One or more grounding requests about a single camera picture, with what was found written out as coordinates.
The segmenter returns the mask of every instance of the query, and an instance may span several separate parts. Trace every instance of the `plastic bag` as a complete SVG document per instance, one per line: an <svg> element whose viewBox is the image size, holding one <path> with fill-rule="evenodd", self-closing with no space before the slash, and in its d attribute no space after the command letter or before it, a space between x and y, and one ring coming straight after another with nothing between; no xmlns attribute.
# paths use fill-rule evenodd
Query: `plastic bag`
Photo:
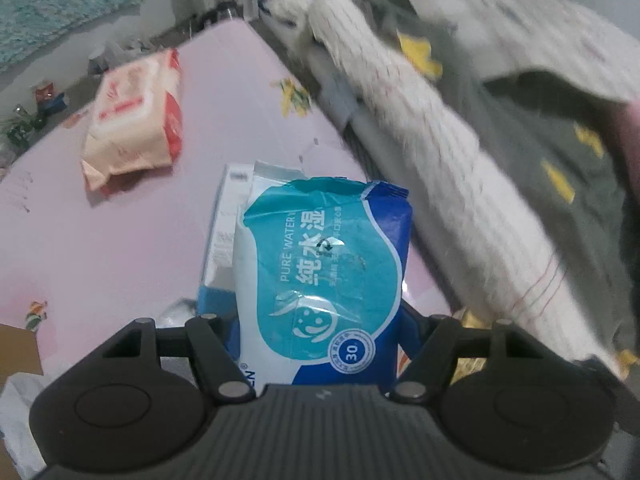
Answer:
<svg viewBox="0 0 640 480"><path fill-rule="evenodd" d="M396 378L412 210L386 182L256 163L234 242L240 367L267 383Z"/></svg>
<svg viewBox="0 0 640 480"><path fill-rule="evenodd" d="M29 428L29 410L35 398L67 369L68 365L59 364L44 376L13 374L1 391L0 436L4 434L4 446L23 480L33 478L46 466Z"/></svg>

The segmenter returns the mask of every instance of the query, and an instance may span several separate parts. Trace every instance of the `wet wipes package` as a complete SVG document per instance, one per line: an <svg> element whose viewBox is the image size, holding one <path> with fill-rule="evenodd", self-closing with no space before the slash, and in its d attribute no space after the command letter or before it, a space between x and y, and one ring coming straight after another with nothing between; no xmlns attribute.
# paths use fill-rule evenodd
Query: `wet wipes package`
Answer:
<svg viewBox="0 0 640 480"><path fill-rule="evenodd" d="M239 365L258 393L268 383L395 380L406 196L386 182L256 163L233 265Z"/></svg>
<svg viewBox="0 0 640 480"><path fill-rule="evenodd" d="M251 192L253 164L227 164L209 228L200 288L198 314L236 312L232 260L238 208Z"/></svg>

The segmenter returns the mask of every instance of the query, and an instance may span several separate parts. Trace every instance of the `pink surface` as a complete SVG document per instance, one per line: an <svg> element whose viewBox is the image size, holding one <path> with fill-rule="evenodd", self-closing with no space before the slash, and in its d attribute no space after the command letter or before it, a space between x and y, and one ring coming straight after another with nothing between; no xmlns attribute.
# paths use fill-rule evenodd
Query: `pink surface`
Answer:
<svg viewBox="0 0 640 480"><path fill-rule="evenodd" d="M640 203L640 100L612 107L613 126L625 154L631 189Z"/></svg>
<svg viewBox="0 0 640 480"><path fill-rule="evenodd" d="M45 368L72 364L131 319L196 294L227 162L365 179L319 110L283 118L271 84L290 75L244 22L222 23L179 51L184 146L172 172L92 205L79 167L84 117L51 132L0 184L0 322L23 326L31 301L48 302L38 332ZM419 310L446 306L413 248L407 282Z"/></svg>

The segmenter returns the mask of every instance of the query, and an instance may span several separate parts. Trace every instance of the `yellow pattern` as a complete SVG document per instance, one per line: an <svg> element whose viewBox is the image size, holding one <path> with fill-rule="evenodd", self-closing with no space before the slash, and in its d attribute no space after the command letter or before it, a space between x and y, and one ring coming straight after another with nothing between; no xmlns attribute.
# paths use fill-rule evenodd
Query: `yellow pattern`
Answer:
<svg viewBox="0 0 640 480"><path fill-rule="evenodd" d="M631 367L640 365L640 358L631 350L623 350L618 354L618 362L620 363L622 378L626 379L629 377Z"/></svg>
<svg viewBox="0 0 640 480"><path fill-rule="evenodd" d="M600 140L600 136L596 132L588 129L587 127L581 126L578 123L574 123L574 130L575 136L578 137L578 140L580 140L581 143L590 146L593 153L595 153L598 158L602 158L604 156L604 147Z"/></svg>
<svg viewBox="0 0 640 480"><path fill-rule="evenodd" d="M480 321L468 308L462 316L461 322L465 328L490 328L491 325ZM486 365L484 357L461 357L456 364L450 384L457 383L460 379L468 375L479 372Z"/></svg>
<svg viewBox="0 0 640 480"><path fill-rule="evenodd" d="M431 59L431 43L425 38L414 38L401 32L396 32L400 41L400 49L414 68L429 79L437 80L442 77L442 65Z"/></svg>
<svg viewBox="0 0 640 480"><path fill-rule="evenodd" d="M282 91L280 109L282 116L287 117L293 108L299 117L305 117L311 110L311 98L302 86L296 86L295 81L290 77L271 83L271 86L278 86Z"/></svg>
<svg viewBox="0 0 640 480"><path fill-rule="evenodd" d="M542 161L542 167L546 171L549 180L556 188L558 194L564 198L567 203L573 203L575 199L575 190L571 184L569 184L569 181L566 179L562 171L558 170L558 168L553 166L547 160Z"/></svg>

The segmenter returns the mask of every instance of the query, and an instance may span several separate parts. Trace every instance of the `smiley face logo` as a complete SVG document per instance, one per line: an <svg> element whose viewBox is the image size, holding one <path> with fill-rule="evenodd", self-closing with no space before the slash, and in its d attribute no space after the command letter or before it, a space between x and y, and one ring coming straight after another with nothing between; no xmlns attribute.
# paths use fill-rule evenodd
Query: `smiley face logo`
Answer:
<svg viewBox="0 0 640 480"><path fill-rule="evenodd" d="M303 296L291 301L270 316L284 316L296 310L291 332L296 337L311 339L312 343L324 341L335 332L338 313L330 301L319 296Z"/></svg>

